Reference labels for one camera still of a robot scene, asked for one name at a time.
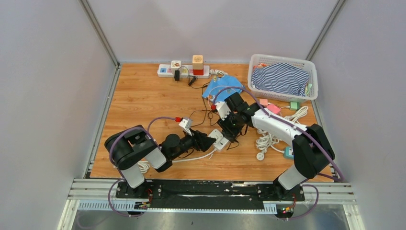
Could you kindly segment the white square plug adapter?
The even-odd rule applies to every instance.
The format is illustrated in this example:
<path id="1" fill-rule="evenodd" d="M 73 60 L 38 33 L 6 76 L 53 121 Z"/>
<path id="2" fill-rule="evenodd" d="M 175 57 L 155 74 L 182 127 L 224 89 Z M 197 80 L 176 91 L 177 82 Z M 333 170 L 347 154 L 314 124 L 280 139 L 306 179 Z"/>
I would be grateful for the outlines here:
<path id="1" fill-rule="evenodd" d="M 223 141 L 223 138 L 224 138 L 223 134 L 218 129 L 214 129 L 208 135 L 208 137 L 215 139 L 215 142 L 213 143 L 213 145 L 222 144 L 222 141 Z"/>

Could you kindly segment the black power adapter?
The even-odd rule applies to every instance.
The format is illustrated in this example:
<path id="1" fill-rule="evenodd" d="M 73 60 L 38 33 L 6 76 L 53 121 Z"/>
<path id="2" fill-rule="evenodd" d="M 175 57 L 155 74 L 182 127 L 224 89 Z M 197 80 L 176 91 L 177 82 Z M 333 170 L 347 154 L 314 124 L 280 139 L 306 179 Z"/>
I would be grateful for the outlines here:
<path id="1" fill-rule="evenodd" d="M 227 134 L 226 139 L 229 140 L 230 142 L 234 143 L 236 139 L 238 138 L 239 133 L 237 134 Z"/>

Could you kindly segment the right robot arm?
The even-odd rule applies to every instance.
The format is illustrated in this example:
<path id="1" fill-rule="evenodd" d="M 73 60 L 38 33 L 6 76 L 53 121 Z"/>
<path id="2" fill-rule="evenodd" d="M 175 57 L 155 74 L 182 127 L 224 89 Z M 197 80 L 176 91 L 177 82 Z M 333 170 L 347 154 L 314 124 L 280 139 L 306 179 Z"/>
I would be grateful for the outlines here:
<path id="1" fill-rule="evenodd" d="M 293 150 L 293 165 L 273 182 L 270 194 L 286 200 L 301 182 L 313 179 L 335 159 L 335 153 L 323 128 L 318 124 L 301 125 L 272 113 L 258 102 L 248 104 L 239 93 L 216 102 L 218 125 L 224 137 L 236 141 L 244 126 L 265 131 L 287 143 Z"/>

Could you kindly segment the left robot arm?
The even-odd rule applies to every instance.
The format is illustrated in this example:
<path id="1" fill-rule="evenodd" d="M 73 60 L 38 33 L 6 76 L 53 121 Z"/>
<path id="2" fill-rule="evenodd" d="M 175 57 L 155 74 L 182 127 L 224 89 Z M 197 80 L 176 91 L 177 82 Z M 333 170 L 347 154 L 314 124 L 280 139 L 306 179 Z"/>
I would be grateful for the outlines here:
<path id="1" fill-rule="evenodd" d="M 190 134 L 185 131 L 182 138 L 169 134 L 158 144 L 142 125 L 138 125 L 110 136 L 104 146 L 111 163 L 129 185 L 128 192 L 135 198 L 141 198 L 147 191 L 146 179 L 138 167 L 141 160 L 149 162 L 157 172 L 163 172 L 180 155 L 189 150 L 205 152 L 215 142 L 216 139 L 206 133 L 191 130 Z"/>

